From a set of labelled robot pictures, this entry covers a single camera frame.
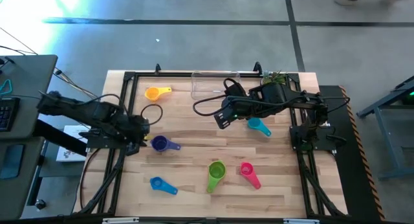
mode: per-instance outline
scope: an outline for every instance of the yellow measuring cup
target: yellow measuring cup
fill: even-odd
[[[145,91],[145,97],[150,101],[156,101],[161,94],[171,92],[170,87],[150,87]]]

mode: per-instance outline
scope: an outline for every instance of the blue measuring cup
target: blue measuring cup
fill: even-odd
[[[267,137],[270,137],[272,132],[265,126],[260,118],[251,118],[248,120],[247,125],[251,129],[259,130],[264,133]]]
[[[151,178],[149,182],[151,183],[151,188],[153,188],[153,190],[161,190],[173,195],[177,195],[177,193],[179,192],[178,189],[176,189],[169,183],[165,182],[160,177]]]
[[[151,145],[154,150],[163,152],[166,150],[180,150],[181,145],[168,140],[165,136],[159,135],[151,140]]]

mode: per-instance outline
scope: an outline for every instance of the wooden table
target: wooden table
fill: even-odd
[[[103,93],[120,94],[125,71],[108,71]],[[318,92],[315,73],[299,73],[301,88]],[[259,85],[257,78],[242,78],[246,90]],[[289,137],[291,125],[288,110],[263,119],[271,137],[247,128],[238,120],[219,129],[213,117],[194,113],[191,78],[140,78],[133,113],[151,102],[144,97],[148,87],[171,87],[173,92],[156,103],[164,109],[161,121],[151,126],[150,135],[165,135],[181,144],[180,151],[155,152],[151,147],[125,158],[120,184],[117,216],[222,217],[222,218],[304,218],[306,216],[296,154]],[[128,101],[131,86],[127,92]],[[113,97],[105,101],[118,103]],[[212,112],[221,102],[201,104],[199,111]],[[159,110],[148,108],[144,116],[150,122]],[[91,162],[83,184],[84,203],[102,183],[108,150],[101,150]],[[340,177],[334,157],[327,152],[314,152],[321,187],[344,213],[347,212]],[[206,191],[207,166],[217,159],[227,167],[226,177],[214,193]],[[259,190],[239,175],[241,162],[254,165],[261,181]],[[159,176],[179,189],[176,196],[151,189],[149,180]],[[310,189],[312,207],[316,211],[314,192]],[[106,207],[112,196],[110,187]],[[80,209],[77,199],[74,211]]]

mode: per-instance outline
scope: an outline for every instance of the gray floor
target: gray floor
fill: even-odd
[[[296,21],[413,22],[414,0],[384,6],[361,0],[342,7],[332,0],[292,0]],[[271,71],[297,71],[289,26],[52,25],[44,17],[287,21],[285,0],[3,0],[0,24],[38,53],[57,54],[58,67],[99,94],[108,69],[240,70],[260,61]],[[306,71],[322,85],[342,85],[354,111],[413,75],[414,27],[298,27]],[[24,49],[0,32],[2,45]],[[53,78],[50,90],[87,97]],[[42,117],[58,128],[73,121]],[[357,120],[373,175],[390,169],[374,117]],[[54,185],[55,192],[48,192]],[[53,179],[40,197],[50,207],[24,217],[68,214],[76,178]],[[387,220],[413,223],[414,177],[376,181]]]

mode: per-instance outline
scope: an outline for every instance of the desk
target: desk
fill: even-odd
[[[299,73],[301,88],[308,92],[318,91],[315,73]],[[119,95],[124,71],[108,71],[103,93]],[[257,78],[242,78],[247,90],[259,85]],[[288,110],[263,119],[272,131],[266,138],[247,128],[246,121],[235,121],[221,130],[213,117],[201,117],[192,110],[190,78],[140,78],[133,113],[150,104],[144,97],[148,87],[171,87],[173,92],[157,101],[164,109],[161,121],[151,126],[150,135],[165,135],[181,144],[181,151],[157,153],[151,147],[141,148],[138,154],[125,158],[120,184],[117,216],[166,216],[166,217],[223,217],[223,218],[280,218],[306,216],[296,154],[292,151],[289,137],[291,125]],[[127,91],[129,97],[131,86]],[[115,98],[105,101],[118,103]],[[215,111],[220,102],[201,104],[203,113]],[[147,109],[144,114],[150,122],[159,116],[157,108]],[[101,150],[85,175],[83,184],[84,203],[95,194],[104,177],[107,150]],[[332,155],[316,151],[316,166],[321,187],[342,211],[347,212],[340,177]],[[227,166],[226,177],[214,193],[206,192],[207,166],[221,159]],[[239,175],[243,161],[255,166],[262,187],[255,190]],[[149,179],[160,176],[176,186],[176,196],[154,191]],[[313,208],[316,210],[311,191]],[[112,195],[108,192],[106,208]],[[74,211],[80,209],[79,199]]]
[[[40,98],[39,91],[47,92],[58,57],[56,55],[30,55],[8,56],[8,58],[13,63],[9,62],[1,68],[3,73],[0,75],[0,84],[7,79],[11,80],[13,91],[10,96],[16,95],[21,101],[11,131],[0,132],[0,170],[3,167],[3,159],[8,157],[5,155],[7,146],[24,144],[25,149],[19,175],[16,178],[0,179],[0,197],[2,201],[7,201],[1,203],[0,219],[20,217],[32,181],[34,181],[34,189],[32,189],[34,192],[30,194],[27,203],[34,205],[41,182],[37,176],[34,176],[34,172],[38,165],[43,137],[64,147],[70,149],[73,147],[72,151],[80,154],[85,154],[86,147],[82,141],[38,120],[39,113],[36,106],[39,100],[23,97]]]
[[[32,183],[34,170],[38,165],[40,151],[44,142],[43,137],[30,139],[2,140],[0,142],[0,155],[4,155],[7,146],[24,144],[23,159],[21,161],[19,176],[13,179],[0,180],[0,220],[20,218],[27,192]],[[0,157],[0,165],[3,165],[4,157]]]

